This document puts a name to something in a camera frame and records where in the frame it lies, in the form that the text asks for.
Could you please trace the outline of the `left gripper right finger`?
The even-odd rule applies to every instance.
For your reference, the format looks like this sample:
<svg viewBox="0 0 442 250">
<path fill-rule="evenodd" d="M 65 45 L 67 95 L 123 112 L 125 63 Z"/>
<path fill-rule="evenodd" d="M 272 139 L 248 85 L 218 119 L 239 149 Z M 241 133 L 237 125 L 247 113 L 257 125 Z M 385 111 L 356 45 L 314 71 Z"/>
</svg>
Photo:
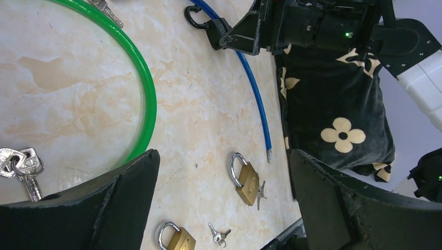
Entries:
<svg viewBox="0 0 442 250">
<path fill-rule="evenodd" d="M 290 154 L 308 249 L 441 249 L 441 204 L 389 192 Z"/>
</svg>

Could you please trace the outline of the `large brass padlock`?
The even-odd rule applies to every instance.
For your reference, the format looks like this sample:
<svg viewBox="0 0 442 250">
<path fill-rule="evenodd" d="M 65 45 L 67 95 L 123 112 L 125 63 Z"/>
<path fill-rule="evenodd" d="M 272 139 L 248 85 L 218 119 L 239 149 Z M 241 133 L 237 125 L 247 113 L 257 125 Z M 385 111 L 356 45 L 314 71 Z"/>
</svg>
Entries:
<svg viewBox="0 0 442 250">
<path fill-rule="evenodd" d="M 239 176 L 235 174 L 235 160 L 240 159 L 242 167 Z M 241 153 L 235 152 L 230 158 L 230 175 L 236 190 L 248 206 L 253 206 L 259 190 L 259 174 Z"/>
</svg>

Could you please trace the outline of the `green cable lock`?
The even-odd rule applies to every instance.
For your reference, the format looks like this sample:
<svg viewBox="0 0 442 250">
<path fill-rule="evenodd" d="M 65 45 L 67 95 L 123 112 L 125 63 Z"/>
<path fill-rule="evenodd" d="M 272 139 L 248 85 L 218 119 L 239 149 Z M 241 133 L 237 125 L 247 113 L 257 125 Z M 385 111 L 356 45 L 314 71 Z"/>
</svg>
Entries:
<svg viewBox="0 0 442 250">
<path fill-rule="evenodd" d="M 107 1 L 52 0 L 52 2 L 71 9 L 100 26 L 123 48 L 138 72 L 144 96 L 144 114 L 141 119 L 140 133 L 133 149 L 125 159 L 127 163 L 146 151 L 156 123 L 157 98 L 154 81 L 148 65 L 134 42 L 122 30 L 124 24 L 110 9 Z"/>
</svg>

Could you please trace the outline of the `small brass padlock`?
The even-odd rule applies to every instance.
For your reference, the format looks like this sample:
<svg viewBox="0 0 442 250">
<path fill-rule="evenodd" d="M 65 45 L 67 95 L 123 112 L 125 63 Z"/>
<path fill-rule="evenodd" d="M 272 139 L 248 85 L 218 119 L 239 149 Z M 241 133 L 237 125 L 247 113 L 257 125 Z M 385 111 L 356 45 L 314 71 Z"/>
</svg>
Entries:
<svg viewBox="0 0 442 250">
<path fill-rule="evenodd" d="M 162 241 L 164 230 L 172 227 L 175 231 L 167 246 Z M 196 246 L 195 238 L 184 228 L 177 226 L 174 222 L 168 221 L 163 224 L 157 233 L 157 242 L 160 249 L 167 250 L 194 250 Z"/>
</svg>

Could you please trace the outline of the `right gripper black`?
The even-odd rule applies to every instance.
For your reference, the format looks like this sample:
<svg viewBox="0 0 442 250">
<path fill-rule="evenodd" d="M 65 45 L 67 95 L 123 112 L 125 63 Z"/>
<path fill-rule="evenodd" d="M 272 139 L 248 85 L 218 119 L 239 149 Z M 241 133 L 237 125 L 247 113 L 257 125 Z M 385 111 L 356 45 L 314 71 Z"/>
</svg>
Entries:
<svg viewBox="0 0 442 250">
<path fill-rule="evenodd" d="M 380 18 L 379 1 L 254 1 L 245 16 L 219 40 L 221 48 L 260 52 L 260 33 L 269 5 L 269 51 L 289 45 L 347 52 L 363 50 Z"/>
</svg>

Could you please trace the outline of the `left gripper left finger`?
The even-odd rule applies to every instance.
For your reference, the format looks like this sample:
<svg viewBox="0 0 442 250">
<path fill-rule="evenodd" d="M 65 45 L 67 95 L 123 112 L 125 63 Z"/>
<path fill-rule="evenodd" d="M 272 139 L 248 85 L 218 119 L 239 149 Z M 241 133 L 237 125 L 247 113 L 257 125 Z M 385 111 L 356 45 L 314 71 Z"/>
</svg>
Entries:
<svg viewBox="0 0 442 250">
<path fill-rule="evenodd" d="M 38 202 L 1 206 L 1 249 L 139 249 L 160 166 L 150 149 Z"/>
</svg>

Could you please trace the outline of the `black padlock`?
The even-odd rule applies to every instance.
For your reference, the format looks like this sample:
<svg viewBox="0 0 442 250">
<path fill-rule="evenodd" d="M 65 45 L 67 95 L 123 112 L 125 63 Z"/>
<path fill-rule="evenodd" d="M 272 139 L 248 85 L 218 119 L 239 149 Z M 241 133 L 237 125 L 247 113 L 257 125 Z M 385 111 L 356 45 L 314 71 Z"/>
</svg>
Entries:
<svg viewBox="0 0 442 250">
<path fill-rule="evenodd" d="M 184 10 L 185 19 L 192 27 L 206 32 L 208 40 L 214 50 L 225 49 L 225 46 L 220 44 L 220 40 L 231 30 L 231 26 L 224 18 L 216 18 L 205 23 L 197 23 L 191 17 L 191 12 L 198 13 L 201 10 L 202 8 L 198 5 L 187 6 Z"/>
</svg>

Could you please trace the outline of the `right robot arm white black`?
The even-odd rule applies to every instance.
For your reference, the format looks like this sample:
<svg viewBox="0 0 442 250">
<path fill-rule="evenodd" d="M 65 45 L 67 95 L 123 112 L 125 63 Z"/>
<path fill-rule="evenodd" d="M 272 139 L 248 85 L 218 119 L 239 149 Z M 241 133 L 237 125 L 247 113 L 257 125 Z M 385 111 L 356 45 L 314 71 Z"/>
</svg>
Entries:
<svg viewBox="0 0 442 250">
<path fill-rule="evenodd" d="M 396 146 L 379 73 L 394 78 L 441 51 L 392 1 L 255 1 L 219 47 L 274 54 L 288 143 L 332 168 L 388 182 Z"/>
</svg>

